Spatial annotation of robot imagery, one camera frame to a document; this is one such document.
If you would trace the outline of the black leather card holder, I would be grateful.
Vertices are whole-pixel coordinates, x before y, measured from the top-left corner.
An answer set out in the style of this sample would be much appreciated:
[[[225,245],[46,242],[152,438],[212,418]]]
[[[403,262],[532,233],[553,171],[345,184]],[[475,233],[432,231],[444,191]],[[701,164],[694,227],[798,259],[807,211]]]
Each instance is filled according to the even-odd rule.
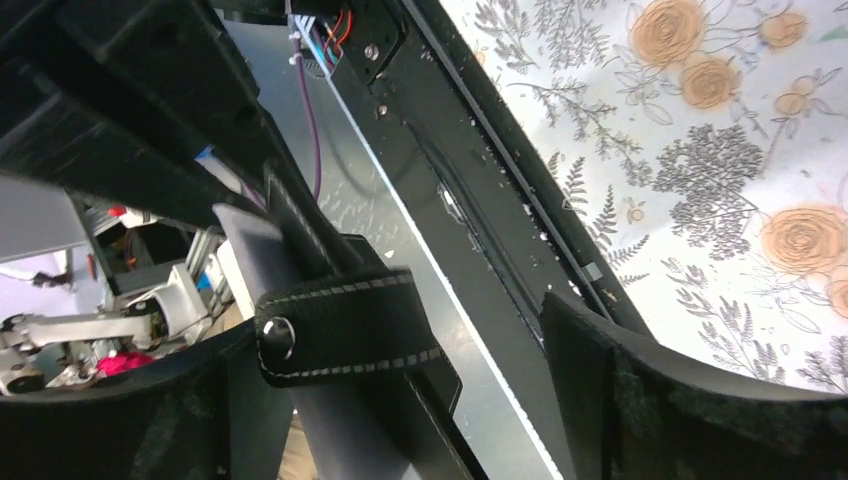
[[[412,272],[340,233],[298,168],[263,173],[263,212],[214,211],[253,304],[259,370],[290,394],[319,477],[484,478]]]

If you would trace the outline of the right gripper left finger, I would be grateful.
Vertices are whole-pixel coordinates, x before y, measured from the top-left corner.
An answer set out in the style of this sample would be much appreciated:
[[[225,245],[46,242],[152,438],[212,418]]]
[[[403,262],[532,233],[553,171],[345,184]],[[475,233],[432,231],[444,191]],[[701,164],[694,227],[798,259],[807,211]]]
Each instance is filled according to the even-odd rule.
[[[272,479],[292,403],[250,323],[78,391],[1,401],[5,479]]]

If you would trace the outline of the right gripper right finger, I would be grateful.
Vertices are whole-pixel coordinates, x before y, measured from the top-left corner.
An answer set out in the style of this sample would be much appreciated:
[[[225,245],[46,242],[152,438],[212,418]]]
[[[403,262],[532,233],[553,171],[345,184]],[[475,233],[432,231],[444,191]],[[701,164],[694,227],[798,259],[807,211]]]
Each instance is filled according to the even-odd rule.
[[[843,479],[847,400],[668,349],[553,293],[540,324],[580,479]]]

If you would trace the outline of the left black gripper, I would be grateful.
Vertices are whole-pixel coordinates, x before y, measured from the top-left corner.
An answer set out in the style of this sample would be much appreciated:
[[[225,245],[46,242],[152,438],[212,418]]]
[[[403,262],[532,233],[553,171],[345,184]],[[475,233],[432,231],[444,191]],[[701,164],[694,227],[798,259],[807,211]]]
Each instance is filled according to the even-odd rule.
[[[205,1],[5,1],[1,171],[191,226],[253,203],[205,170],[211,148],[270,216],[302,222],[305,182]]]

